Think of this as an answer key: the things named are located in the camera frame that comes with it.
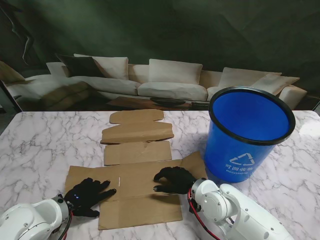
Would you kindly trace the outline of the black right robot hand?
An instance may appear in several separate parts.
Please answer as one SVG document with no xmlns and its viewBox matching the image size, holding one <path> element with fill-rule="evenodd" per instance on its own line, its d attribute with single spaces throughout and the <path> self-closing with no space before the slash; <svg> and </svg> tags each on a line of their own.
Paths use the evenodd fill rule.
<svg viewBox="0 0 320 240">
<path fill-rule="evenodd" d="M 162 178 L 165 178 L 169 183 L 155 185 L 154 192 L 185 195 L 197 181 L 188 170 L 179 166 L 162 168 L 154 176 L 153 181 L 159 182 Z"/>
</svg>

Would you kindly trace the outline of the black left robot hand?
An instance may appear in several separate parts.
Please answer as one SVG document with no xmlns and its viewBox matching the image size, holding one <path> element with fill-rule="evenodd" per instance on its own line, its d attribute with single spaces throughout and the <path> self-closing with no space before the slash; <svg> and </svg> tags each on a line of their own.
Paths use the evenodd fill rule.
<svg viewBox="0 0 320 240">
<path fill-rule="evenodd" d="M 100 212 L 92 207 L 116 194 L 116 189 L 109 189 L 110 181 L 100 182 L 86 178 L 69 190 L 64 200 L 70 206 L 70 211 L 76 217 L 98 218 Z"/>
</svg>

